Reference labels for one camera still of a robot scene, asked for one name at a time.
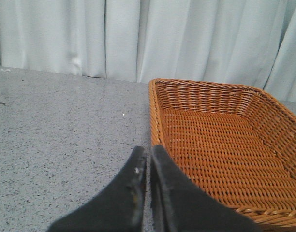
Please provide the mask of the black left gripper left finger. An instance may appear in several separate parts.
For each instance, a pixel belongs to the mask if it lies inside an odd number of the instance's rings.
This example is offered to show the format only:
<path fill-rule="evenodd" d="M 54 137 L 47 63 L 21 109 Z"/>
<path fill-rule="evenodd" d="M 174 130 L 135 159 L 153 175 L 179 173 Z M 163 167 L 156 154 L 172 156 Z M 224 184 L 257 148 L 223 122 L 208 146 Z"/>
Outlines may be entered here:
<path fill-rule="evenodd" d="M 89 202 L 56 220 L 50 232 L 140 232 L 146 196 L 147 156 L 135 146 L 115 178 Z"/>

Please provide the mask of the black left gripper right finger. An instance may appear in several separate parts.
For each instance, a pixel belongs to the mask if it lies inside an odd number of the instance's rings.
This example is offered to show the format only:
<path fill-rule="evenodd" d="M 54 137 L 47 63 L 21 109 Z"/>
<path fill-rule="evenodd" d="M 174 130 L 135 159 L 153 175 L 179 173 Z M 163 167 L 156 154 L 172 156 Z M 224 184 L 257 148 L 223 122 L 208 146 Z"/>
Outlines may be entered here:
<path fill-rule="evenodd" d="M 259 232 L 251 219 L 220 204 L 177 167 L 165 148 L 152 149 L 152 214 L 157 232 Z"/>

